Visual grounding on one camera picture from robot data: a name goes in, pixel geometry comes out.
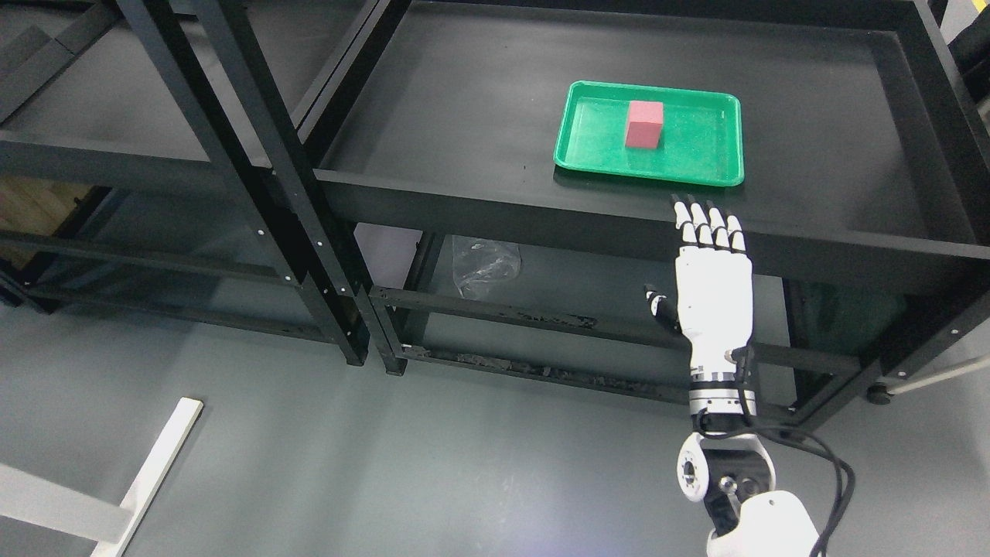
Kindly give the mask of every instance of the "black cable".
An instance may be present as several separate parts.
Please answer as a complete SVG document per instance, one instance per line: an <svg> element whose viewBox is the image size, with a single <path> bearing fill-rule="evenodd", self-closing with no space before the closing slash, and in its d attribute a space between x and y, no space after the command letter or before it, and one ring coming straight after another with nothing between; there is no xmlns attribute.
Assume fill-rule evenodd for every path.
<svg viewBox="0 0 990 557"><path fill-rule="evenodd" d="M808 431L787 425L768 426L768 425L755 424L754 423L755 416L753 416L748 411L748 404L745 402L745 398L742 397L742 394L740 400L741 400L743 415L745 416L747 423L750 423L750 425L747 425L746 427L728 433L710 433L706 431L702 426L701 423L702 418L707 413L706 409L702 409L700 412L698 412L695 415L694 418L695 431L697 431L706 439L714 439L714 440L730 439L733 437L737 437L739 435L751 433L751 434L759 435L764 439L767 439L768 441L771 441L778 445L803 451L831 462L833 464L834 469L836 470L836 497L833 501L832 510L829 513L829 519L826 522L825 528L822 529L822 533L819 534L818 540L815 542L815 545L812 547L810 553L810 557L818 557L818 556L825 557L828 551L829 539L831 538L832 534L836 531L836 528L839 526L839 522L842 520L842 516L845 514L845 510L848 508L849 502L852 500L852 493L855 489L855 472L852 470L852 466L850 466L846 461L836 456L835 452L833 452L832 448L829 447L829 445L827 445L820 438L818 438L817 436L815 436L814 434ZM797 442L797 441L792 441L790 439L785 439L782 436L780 436L780 433L785 433L785 432L793 433L795 435L801 435L803 440L811 439L812 441L820 445L822 448L817 449L815 447L810 447L808 445L805 445L803 440L802 442ZM842 478L842 473L845 473L844 481Z"/></svg>
<svg viewBox="0 0 990 557"><path fill-rule="evenodd" d="M752 415L752 413L749 411L749 401L746 400L745 398L745 390L744 390L745 382L749 380L749 376L751 375L750 366L753 361L752 348L746 347L746 352L744 354L740 354L740 356L742 357L740 362L743 363L743 365L738 367L736 373L736 393L737 396L739 397L740 407L742 408L742 421L743 423L746 424L746 426L753 427L755 425L755 416ZM822 441L820 438L816 437L815 435L812 435L807 431L803 431L798 428L792 427L789 428L789 430L798 435L802 435L804 438L814 440L816 443L821 445L821 447L825 450L825 453L816 454L814 452L808 451L806 450L808 449L808 447L803 443L787 442L781 436L771 437L769 435L766 435L765 432L762 435L766 439L774 443L777 443L779 445L797 449L799 451L809 452L811 454L816 454L816 456L819 456L821 458L825 458L826 460L832 462L833 468L835 469L836 472L836 495L832 501L832 510L829 513L829 520L826 523L826 528L823 530L822 534L819 535L818 541L816 542L815 546L812 548L812 552L811 552L811 557L815 557L816 555L821 555L822 557L826 557L826 554L828 553L829 539L831 538L832 533L839 526L839 521L842 519L842 515L845 514L845 508L849 505L849 502L852 499L852 489L855 487L855 473L852 471L852 467L842 459L839 459L836 456L836 454L832 451L832 449L828 445L826 445L825 442ZM849 488L846 487L848 483L842 480L843 471L845 471L846 476L849 477L849 480L851 481L851 486Z"/></svg>

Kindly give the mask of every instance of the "black shelf board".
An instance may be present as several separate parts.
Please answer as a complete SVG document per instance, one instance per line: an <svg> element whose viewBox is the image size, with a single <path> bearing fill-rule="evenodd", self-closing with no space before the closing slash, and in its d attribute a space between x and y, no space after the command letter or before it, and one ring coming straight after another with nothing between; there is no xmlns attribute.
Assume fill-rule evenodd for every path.
<svg viewBox="0 0 990 557"><path fill-rule="evenodd" d="M364 2L247 2L264 55L290 110L303 99L339 51ZM9 9L12 19L38 19L38 8ZM230 82L198 22L183 30L253 161L266 159ZM58 78L3 123L2 130L47 143L137 150L168 159L205 156L167 88L127 22L118 23Z"/></svg>
<svg viewBox="0 0 990 557"><path fill-rule="evenodd" d="M677 242L663 232L669 194L693 193L741 217L761 273L793 279L933 293L967 261L990 259L980 244L990 231L978 210L983 145L945 132L968 129L971 103L933 104L927 88L951 95L952 75L941 51L914 44L928 38L914 4L834 22L796 9L741 21L731 3L694 4L655 3L657 13L684 12L672 16L413 2L318 177L350 220L657 260ZM733 93L745 182L703 188L555 168L563 101L578 79ZM963 165L947 162L955 152ZM617 227L629 236L610 235Z"/></svg>

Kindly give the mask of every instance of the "shelf surface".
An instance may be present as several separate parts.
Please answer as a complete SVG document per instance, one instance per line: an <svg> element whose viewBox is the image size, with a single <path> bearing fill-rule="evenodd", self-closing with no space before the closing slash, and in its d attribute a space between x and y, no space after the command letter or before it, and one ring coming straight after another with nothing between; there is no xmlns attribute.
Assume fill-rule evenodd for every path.
<svg viewBox="0 0 990 557"><path fill-rule="evenodd" d="M362 0L247 2L268 66L291 112L333 54ZM57 29L60 15L34 7L7 7L0 31L37 21ZM217 90L248 155L263 152L244 109L196 21L182 28ZM205 154L127 22L119 22L50 82L0 129L33 138L74 138L140 146L163 157L201 161Z"/></svg>
<svg viewBox="0 0 990 557"><path fill-rule="evenodd" d="M670 192L693 192L778 229L970 242L907 71L893 32L413 2L321 167L649 220L670 218ZM555 170L578 79L732 93L745 182L712 191Z"/></svg>
<svg viewBox="0 0 990 557"><path fill-rule="evenodd" d="M649 282L674 303L673 265L582 254L568 250L520 246L519 276L496 283L482 300L531 310L563 312L636 324L659 325L647 311L643 285ZM459 297L452 275L451 237L444 239L430 282L422 291ZM753 341L789 346L787 317L779 278L754 277ZM578 337L556 331L433 314L422 339L430 348L550 363L573 371L608 370L611 377L686 388L689 354L620 341ZM793 401L789 370L761 365L764 395L774 402Z"/></svg>

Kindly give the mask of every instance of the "gray floor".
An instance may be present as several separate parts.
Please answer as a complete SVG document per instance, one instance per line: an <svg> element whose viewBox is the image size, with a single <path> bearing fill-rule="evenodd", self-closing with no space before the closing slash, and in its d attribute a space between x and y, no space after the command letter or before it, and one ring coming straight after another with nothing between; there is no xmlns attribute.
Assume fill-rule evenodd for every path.
<svg viewBox="0 0 990 557"><path fill-rule="evenodd" d="M972 17L950 3L953 22ZM990 346L990 323L936 365ZM703 555L673 460L679 407L99 310L0 307L0 462L108 501L180 396L206 408L129 557ZM836 555L990 547L990 373L857 400L822 428L859 474ZM770 448L821 527L827 466ZM0 555L92 543L0 518Z"/></svg>

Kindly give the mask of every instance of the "robotic hand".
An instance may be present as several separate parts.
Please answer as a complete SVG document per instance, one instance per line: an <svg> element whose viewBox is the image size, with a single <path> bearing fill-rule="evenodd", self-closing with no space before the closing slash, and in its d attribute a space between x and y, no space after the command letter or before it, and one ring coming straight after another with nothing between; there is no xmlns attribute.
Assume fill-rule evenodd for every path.
<svg viewBox="0 0 990 557"><path fill-rule="evenodd" d="M696 431L677 459L684 495L703 501L715 523L709 557L804 557L818 553L808 512L776 491L773 463L755 434L755 395L745 382L752 352L752 262L743 229L711 203L674 197L683 246L675 262L676 314L646 287L653 316L691 341L690 409ZM702 448L702 443L715 444Z"/></svg>

